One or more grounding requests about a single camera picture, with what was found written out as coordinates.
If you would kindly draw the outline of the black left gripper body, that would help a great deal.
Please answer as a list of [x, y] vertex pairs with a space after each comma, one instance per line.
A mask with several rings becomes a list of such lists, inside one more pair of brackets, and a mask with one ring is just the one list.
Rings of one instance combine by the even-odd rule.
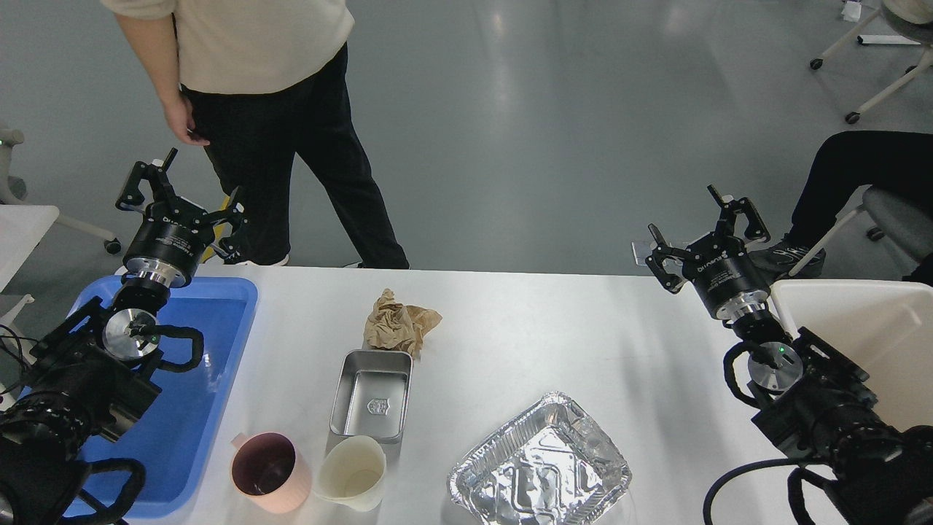
[[183, 212], [176, 218], [141, 214], [142, 224], [123, 257], [127, 275], [166, 288], [189, 286], [214, 239], [206, 221], [208, 213]]

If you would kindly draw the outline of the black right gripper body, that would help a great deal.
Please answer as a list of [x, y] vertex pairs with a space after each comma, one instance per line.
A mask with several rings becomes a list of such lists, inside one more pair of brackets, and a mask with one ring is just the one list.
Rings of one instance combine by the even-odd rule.
[[735, 322], [747, 312], [766, 309], [769, 286], [742, 239], [709, 233], [687, 249], [700, 255], [687, 262], [687, 278], [712, 318]]

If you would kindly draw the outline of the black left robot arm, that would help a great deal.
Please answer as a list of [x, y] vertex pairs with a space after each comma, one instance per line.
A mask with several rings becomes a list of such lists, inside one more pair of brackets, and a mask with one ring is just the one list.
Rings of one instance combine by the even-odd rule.
[[237, 194], [217, 211], [176, 194], [161, 163], [137, 162], [114, 205], [142, 214], [110, 305], [94, 296], [30, 350], [26, 393], [2, 413], [4, 524], [122, 524], [146, 479], [130, 458], [86, 462], [87, 439], [114, 442], [153, 405], [156, 371], [186, 373], [204, 355], [203, 333], [157, 319], [173, 288], [190, 285], [207, 248], [242, 253], [247, 219]]

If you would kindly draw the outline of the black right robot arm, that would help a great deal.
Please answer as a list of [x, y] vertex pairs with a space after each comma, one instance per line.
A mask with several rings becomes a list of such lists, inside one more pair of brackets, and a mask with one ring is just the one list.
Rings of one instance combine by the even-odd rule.
[[708, 191], [719, 206], [714, 229], [677, 248], [649, 224], [654, 246], [647, 267], [675, 295], [691, 283], [713, 319], [738, 342], [723, 359], [727, 388], [756, 409], [753, 425], [783, 459], [737, 467], [706, 493], [703, 521], [712, 523], [720, 489], [739, 475], [792, 466], [789, 508], [797, 524], [813, 523], [804, 484], [823, 491], [849, 524], [931, 522], [931, 427], [897, 431], [875, 412], [869, 373], [807, 328], [792, 337], [768, 305], [772, 289], [746, 244], [769, 230], [749, 198]]

